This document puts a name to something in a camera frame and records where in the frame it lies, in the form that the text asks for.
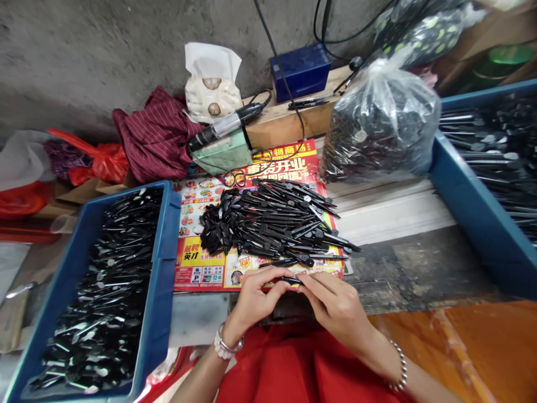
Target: blue container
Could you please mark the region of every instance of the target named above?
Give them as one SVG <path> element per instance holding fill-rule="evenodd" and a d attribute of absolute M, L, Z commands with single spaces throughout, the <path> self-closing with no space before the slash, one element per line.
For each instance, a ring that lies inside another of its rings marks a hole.
<path fill-rule="evenodd" d="M 489 105 L 509 94 L 537 93 L 537 79 L 442 99 L 444 111 Z M 483 267 L 506 294 L 537 300 L 537 251 L 440 132 L 431 180 L 470 238 Z"/>
<path fill-rule="evenodd" d="M 322 44 L 306 46 L 280 55 L 281 67 L 293 98 L 323 91 L 332 62 Z M 270 59 L 276 101 L 289 101 L 276 58 Z"/>
<path fill-rule="evenodd" d="M 56 395 L 39 400 L 20 399 L 20 394 L 28 380 L 43 371 L 41 355 L 46 349 L 46 340 L 54 336 L 54 331 L 58 327 L 56 319 L 65 311 L 66 306 L 76 298 L 76 284 L 88 273 L 90 245 L 101 233 L 104 211 L 116 200 L 137 193 L 143 187 L 93 199 L 83 207 L 63 262 L 49 286 L 49 292 L 39 314 L 34 335 L 22 355 L 5 402 L 132 402 L 142 392 L 147 375 L 165 360 L 168 352 L 177 239 L 181 215 L 181 196 L 173 191 L 170 181 L 160 181 L 145 186 L 146 188 L 161 188 L 164 192 L 157 235 L 153 246 L 153 267 L 132 383 L 94 395 L 84 395 L 73 389 L 73 394 L 69 395 Z"/>

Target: bracelet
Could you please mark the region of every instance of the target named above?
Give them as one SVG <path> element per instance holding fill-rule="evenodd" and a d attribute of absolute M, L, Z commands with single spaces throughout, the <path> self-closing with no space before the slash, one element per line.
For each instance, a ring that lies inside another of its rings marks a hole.
<path fill-rule="evenodd" d="M 393 340 L 390 340 L 390 343 L 392 343 L 392 345 L 395 347 L 395 349 L 397 350 L 397 353 L 399 354 L 399 358 L 401 358 L 401 380 L 398 383 L 394 384 L 394 385 L 388 383 L 388 387 L 393 391 L 402 392 L 404 387 L 407 384 L 407 378 L 408 378 L 408 375 L 407 375 L 407 362 L 404 359 L 404 354 L 401 351 L 401 349 L 399 348 L 399 346 L 397 345 L 397 343 L 395 341 L 393 341 Z"/>
<path fill-rule="evenodd" d="M 222 340 L 222 329 L 224 329 L 224 324 L 225 322 L 220 325 L 218 331 L 216 332 L 216 335 L 214 336 L 214 349 L 216 350 L 216 353 L 220 358 L 228 360 L 232 359 L 235 353 L 238 353 L 242 350 L 242 347 L 244 345 L 244 336 L 241 337 L 235 348 L 229 348 L 224 343 L 224 340 Z"/>

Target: striped fabric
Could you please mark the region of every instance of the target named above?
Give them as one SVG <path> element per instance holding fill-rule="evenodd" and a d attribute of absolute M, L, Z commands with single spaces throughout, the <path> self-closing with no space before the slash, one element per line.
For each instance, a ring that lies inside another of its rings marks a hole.
<path fill-rule="evenodd" d="M 185 99 L 176 99 L 158 86 L 142 111 L 128 115 L 112 111 L 130 169 L 140 183 L 161 179 L 182 180 L 192 162 L 186 145 L 204 126 L 193 123 L 186 111 Z"/>

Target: gray wall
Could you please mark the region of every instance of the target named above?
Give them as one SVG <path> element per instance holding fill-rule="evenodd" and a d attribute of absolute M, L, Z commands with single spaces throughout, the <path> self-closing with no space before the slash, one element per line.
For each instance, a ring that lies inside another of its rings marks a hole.
<path fill-rule="evenodd" d="M 261 0 L 279 53 L 314 43 L 315 4 Z M 356 32 L 385 4 L 334 0 L 328 36 Z M 141 109 L 156 85 L 183 89 L 189 41 L 237 52 L 243 96 L 270 83 L 272 52 L 252 0 L 0 0 L 0 7 L 0 143 L 15 129 L 48 127 L 117 141 L 113 108 Z M 352 57 L 370 46 L 371 29 L 330 49 Z"/>

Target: orange plastic bag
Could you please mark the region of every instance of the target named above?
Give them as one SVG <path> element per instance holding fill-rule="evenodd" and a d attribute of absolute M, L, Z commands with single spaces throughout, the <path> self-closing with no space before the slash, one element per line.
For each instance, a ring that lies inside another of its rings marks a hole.
<path fill-rule="evenodd" d="M 91 169 L 96 177 L 113 184 L 121 184 L 125 179 L 129 163 L 120 144 L 99 144 L 97 147 L 86 143 L 74 134 L 61 130 L 47 130 L 53 136 L 65 140 L 93 158 Z"/>
<path fill-rule="evenodd" d="M 95 177 L 93 169 L 91 167 L 75 167 L 67 171 L 69 175 L 69 180 L 73 186 L 80 186 L 85 184 L 88 180 Z"/>
<path fill-rule="evenodd" d="M 33 182 L 0 192 L 0 219 L 18 220 L 35 214 L 49 202 L 52 184 Z"/>

